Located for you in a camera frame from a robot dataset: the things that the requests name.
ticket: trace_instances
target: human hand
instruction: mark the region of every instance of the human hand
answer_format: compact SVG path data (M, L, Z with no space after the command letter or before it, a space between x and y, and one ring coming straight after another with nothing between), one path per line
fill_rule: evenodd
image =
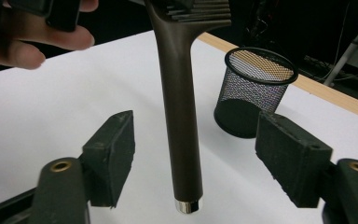
M98 7L99 0L82 0L80 11L91 12ZM40 50L22 41L53 45L63 49L88 49L94 45L94 37L84 27L77 26L71 32L63 32L46 25L45 18L11 8L7 0L1 17L0 64L36 69L45 60Z

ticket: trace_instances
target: pencil holder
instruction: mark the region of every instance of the pencil holder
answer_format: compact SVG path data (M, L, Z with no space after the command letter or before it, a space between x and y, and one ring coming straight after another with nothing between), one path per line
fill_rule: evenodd
M287 86L297 79L297 69L283 56L257 48L233 49L225 62L214 119L227 133L254 138L259 112L275 112Z

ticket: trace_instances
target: metal stand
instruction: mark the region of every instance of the metal stand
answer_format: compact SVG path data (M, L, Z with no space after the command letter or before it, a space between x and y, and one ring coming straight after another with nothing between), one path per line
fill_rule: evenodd
M358 160L330 161L333 149L290 119L261 112L255 150L296 207L325 201L324 224L358 224Z
M117 206L134 152L133 113L115 114L83 146L80 158L49 162L35 189L0 203L0 223L89 224L88 201Z
M347 61L351 58L353 53L358 48L358 35L353 39L351 44L348 46L348 48L345 50L344 54L339 59L336 66L334 66L333 70L331 71L330 75L327 77L326 81L324 82L324 85L330 86L333 82L334 78L338 75L339 71L341 71L342 67L347 63Z

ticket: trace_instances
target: wooden table edge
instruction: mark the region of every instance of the wooden table edge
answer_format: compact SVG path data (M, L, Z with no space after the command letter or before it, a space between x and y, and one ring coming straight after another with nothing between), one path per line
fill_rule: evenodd
M220 49L223 52L228 52L229 50L238 47L236 45L233 45L223 39L220 39L208 33L204 33L200 35L199 40L217 49ZM340 106L341 108L349 110L352 113L358 115L358 100L353 97L350 97L345 93L336 91L332 88L329 88L319 82L313 81L312 79L304 77L302 75L298 76L297 81L294 82L293 85L302 89L303 91L307 91L312 95L315 95L321 99L324 99L325 101Z

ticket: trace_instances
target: white table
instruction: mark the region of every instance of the white table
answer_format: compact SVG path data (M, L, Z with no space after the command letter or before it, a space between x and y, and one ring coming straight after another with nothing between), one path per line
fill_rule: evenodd
M35 187L40 169L81 147L113 114L134 111L136 152L116 209L90 208L91 223L322 223L297 209L255 155L255 140L233 137L213 119L225 52L192 48L204 207L174 207L158 54L152 32L48 59L40 69L0 72L0 202ZM335 151L358 160L358 115L291 85L277 113Z

